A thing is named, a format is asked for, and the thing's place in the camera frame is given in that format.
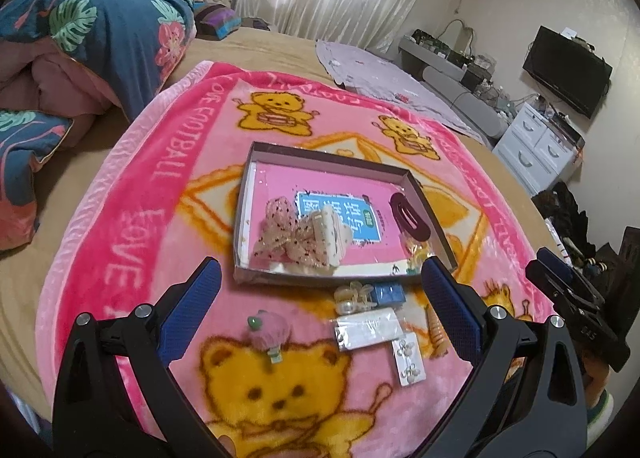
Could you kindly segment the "person's right hand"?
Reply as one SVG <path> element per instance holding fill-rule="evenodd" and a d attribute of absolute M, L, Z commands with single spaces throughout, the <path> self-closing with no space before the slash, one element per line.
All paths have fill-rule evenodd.
<path fill-rule="evenodd" d="M 582 364 L 585 368 L 584 386 L 585 399 L 588 408 L 593 408 L 599 403 L 608 378 L 611 375 L 611 368 L 599 357 L 588 351 L 582 352 Z"/>

